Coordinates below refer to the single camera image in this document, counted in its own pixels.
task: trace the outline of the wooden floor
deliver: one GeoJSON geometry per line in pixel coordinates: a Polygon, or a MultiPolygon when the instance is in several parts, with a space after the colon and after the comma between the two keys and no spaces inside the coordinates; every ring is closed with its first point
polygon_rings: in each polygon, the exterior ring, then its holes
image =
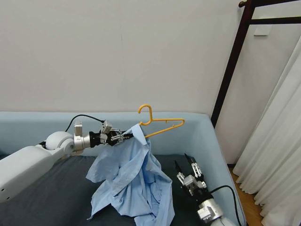
{"type": "MultiPolygon", "coordinates": [[[[238,176],[234,175],[232,173],[231,168],[229,168],[232,178],[234,182],[237,180],[238,176]]],[[[244,193],[240,188],[239,184],[235,183],[236,190],[239,195],[239,199],[241,204],[243,205],[243,209],[246,216],[246,221],[249,224],[249,226],[262,226],[260,223],[262,220],[262,216],[259,215],[261,208],[260,206],[257,206],[254,204],[254,195],[244,193]]]]}

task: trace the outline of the light blue shirt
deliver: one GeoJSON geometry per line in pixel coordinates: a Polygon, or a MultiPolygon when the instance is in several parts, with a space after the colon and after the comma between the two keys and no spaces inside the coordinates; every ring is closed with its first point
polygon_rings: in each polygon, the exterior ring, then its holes
{"type": "Polygon", "coordinates": [[[105,180],[92,196],[90,219],[111,204],[120,215],[134,217],[137,226],[168,226],[174,218],[172,180],[162,172],[140,126],[127,133],[134,137],[107,145],[88,171],[92,182],[105,180]]]}

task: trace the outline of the yellow hanger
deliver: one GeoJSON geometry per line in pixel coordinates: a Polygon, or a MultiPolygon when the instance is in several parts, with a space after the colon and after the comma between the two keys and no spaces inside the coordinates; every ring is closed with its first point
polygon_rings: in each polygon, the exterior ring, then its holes
{"type": "Polygon", "coordinates": [[[185,120],[184,120],[184,119],[181,119],[181,118],[153,119],[153,118],[152,118],[152,110],[151,110],[151,106],[148,105],[148,104],[144,104],[144,105],[141,105],[141,106],[139,107],[139,109],[138,109],[138,113],[139,113],[139,114],[140,114],[141,110],[142,110],[144,107],[148,107],[148,108],[149,108],[149,112],[150,112],[150,120],[149,120],[148,122],[146,122],[146,123],[144,123],[144,122],[141,121],[141,122],[139,123],[139,125],[141,125],[141,126],[147,126],[147,125],[149,125],[152,121],[165,121],[166,123],[167,123],[168,121],[182,121],[182,122],[181,122],[180,124],[178,124],[178,125],[172,125],[172,126],[169,127],[169,128],[166,128],[166,129],[160,130],[160,131],[158,131],[158,132],[154,132],[154,133],[151,133],[151,134],[149,134],[149,135],[146,135],[145,138],[154,136],[154,135],[159,134],[159,133],[164,133],[164,132],[169,131],[169,130],[171,130],[171,129],[175,129],[175,128],[177,128],[177,127],[180,127],[180,126],[184,125],[184,123],[185,123],[185,120]]]}

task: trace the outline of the sheer curtain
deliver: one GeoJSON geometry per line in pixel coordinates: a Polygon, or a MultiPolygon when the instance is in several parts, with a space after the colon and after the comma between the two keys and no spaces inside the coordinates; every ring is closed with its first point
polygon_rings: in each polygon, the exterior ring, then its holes
{"type": "Polygon", "coordinates": [[[233,172],[264,226],[301,223],[301,38],[233,172]]]}

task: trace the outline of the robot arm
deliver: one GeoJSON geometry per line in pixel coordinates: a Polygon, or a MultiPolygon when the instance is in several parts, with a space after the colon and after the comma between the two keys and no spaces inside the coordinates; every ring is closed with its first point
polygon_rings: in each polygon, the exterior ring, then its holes
{"type": "Polygon", "coordinates": [[[98,133],[82,133],[81,121],[75,122],[74,136],[67,132],[55,132],[46,141],[21,150],[0,160],[0,203],[11,200],[38,178],[47,173],[54,163],[64,155],[82,151],[100,144],[111,146],[133,137],[113,129],[104,121],[98,133]]]}
{"type": "Polygon", "coordinates": [[[223,211],[208,191],[204,175],[198,164],[187,154],[185,156],[192,167],[192,174],[194,175],[185,176],[175,161],[175,168],[178,171],[177,178],[181,182],[184,191],[195,198],[198,203],[199,210],[197,210],[197,214],[199,218],[211,226],[235,226],[229,219],[223,217],[223,211]]]}

